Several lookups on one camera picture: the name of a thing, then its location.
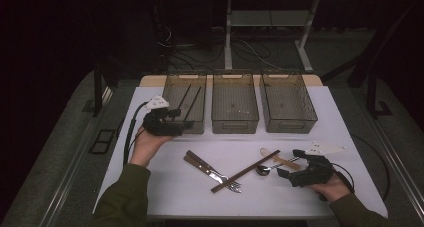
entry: person's left hand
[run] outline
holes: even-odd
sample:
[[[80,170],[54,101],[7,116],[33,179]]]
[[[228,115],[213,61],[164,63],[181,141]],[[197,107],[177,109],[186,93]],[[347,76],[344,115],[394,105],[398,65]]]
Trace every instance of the person's left hand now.
[[[155,136],[150,134],[143,127],[137,131],[134,151],[130,159],[131,164],[147,167],[150,160],[156,155],[159,148],[175,136]]]

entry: plastic container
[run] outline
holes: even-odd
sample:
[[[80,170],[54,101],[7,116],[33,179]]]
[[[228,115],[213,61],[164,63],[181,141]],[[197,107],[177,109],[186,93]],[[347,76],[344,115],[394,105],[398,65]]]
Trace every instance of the plastic container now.
[[[299,71],[264,69],[260,90],[267,132],[311,131],[318,117]]]
[[[215,70],[212,94],[215,134],[254,134],[259,121],[251,70]]]
[[[169,102],[168,109],[181,109],[181,115],[165,120],[188,124],[183,134],[204,132],[206,79],[206,71],[168,71],[162,97]]]

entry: chopstick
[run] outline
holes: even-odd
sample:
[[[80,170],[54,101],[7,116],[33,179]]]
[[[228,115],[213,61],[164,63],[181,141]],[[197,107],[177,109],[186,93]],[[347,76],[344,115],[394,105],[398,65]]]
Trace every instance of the chopstick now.
[[[225,186],[231,184],[232,182],[234,182],[236,179],[242,177],[243,175],[247,174],[249,171],[251,171],[252,169],[256,168],[256,166],[264,163],[265,161],[271,159],[274,155],[280,153],[279,150],[276,150],[274,152],[272,152],[271,154],[269,154],[268,156],[266,156],[265,158],[259,160],[258,162],[252,164],[251,166],[247,167],[246,169],[240,171],[238,174],[235,174],[234,176],[232,176],[231,178],[229,178],[227,181],[224,181],[222,184],[219,184],[215,187],[213,187],[211,189],[211,191],[213,193],[216,193],[218,191],[220,191],[222,188],[224,188]]]

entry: utensil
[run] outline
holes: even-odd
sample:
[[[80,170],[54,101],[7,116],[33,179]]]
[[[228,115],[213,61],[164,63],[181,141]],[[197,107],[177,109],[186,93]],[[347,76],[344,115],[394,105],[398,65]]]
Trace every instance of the utensil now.
[[[299,159],[299,157],[294,157],[294,158],[292,158],[292,159],[290,159],[288,161],[289,162],[293,162],[293,161],[296,161],[298,159]],[[274,165],[274,166],[271,166],[271,167],[267,167],[267,166],[263,166],[263,165],[258,165],[256,167],[256,173],[258,173],[259,175],[262,175],[262,176],[267,176],[271,172],[272,169],[278,168],[278,167],[280,167],[282,165],[284,165],[284,164],[283,163],[280,163],[280,164],[277,164],[277,165]]]
[[[229,185],[230,183],[234,182],[236,179],[240,178],[241,176],[245,175],[246,173],[248,173],[248,172],[249,172],[249,171],[251,171],[252,169],[256,168],[256,166],[258,166],[258,165],[262,164],[263,162],[265,162],[265,161],[267,161],[267,160],[271,159],[271,158],[272,158],[272,156],[274,156],[274,155],[276,155],[276,154],[278,154],[278,153],[280,153],[280,151],[279,151],[279,150],[276,150],[276,151],[272,152],[272,153],[271,153],[270,155],[268,155],[267,157],[265,157],[265,158],[263,158],[263,159],[259,160],[258,162],[256,162],[256,163],[254,163],[254,164],[250,165],[250,166],[249,166],[249,167],[247,167],[246,169],[244,169],[244,170],[240,171],[239,173],[235,174],[234,176],[230,177],[227,181],[224,181],[224,183],[219,184],[219,185],[217,185],[217,186],[213,187],[213,188],[211,189],[211,191],[212,191],[213,193],[218,192],[218,191],[219,191],[219,190],[221,190],[222,188],[224,188],[224,187],[226,187],[227,185]]]
[[[269,150],[267,150],[266,148],[262,148],[260,150],[261,155],[262,156],[268,156],[271,152],[269,152]],[[284,164],[294,170],[300,170],[300,165],[296,164],[296,163],[292,163],[288,160],[282,159],[280,157],[278,157],[277,155],[273,156],[272,159],[274,160],[274,162],[279,162],[280,164]]]
[[[208,163],[206,163],[204,160],[202,160],[199,156],[197,156],[190,150],[187,151],[186,156],[184,156],[184,160],[220,184],[222,184],[223,182],[229,179],[227,176],[220,174],[216,169],[214,169],[212,166],[210,166]],[[233,182],[226,187],[227,189],[235,193],[241,193],[239,189],[241,187],[241,184],[237,182]]]

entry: dark background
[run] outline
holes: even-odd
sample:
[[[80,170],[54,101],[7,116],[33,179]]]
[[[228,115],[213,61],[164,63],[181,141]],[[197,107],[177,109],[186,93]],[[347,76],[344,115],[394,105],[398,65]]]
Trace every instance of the dark background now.
[[[307,0],[291,1],[287,6]],[[321,0],[314,30],[368,28],[384,37],[414,1]],[[235,6],[256,7],[246,3],[235,1]],[[225,0],[0,0],[5,73],[1,113],[6,130],[0,147],[0,220],[71,94],[96,63],[105,63],[102,71],[109,85],[164,73],[167,53],[156,43],[163,25],[208,48],[211,27],[225,24],[225,5]],[[281,4],[264,0],[261,6],[271,9]],[[424,129],[422,9],[419,0],[373,66]]]

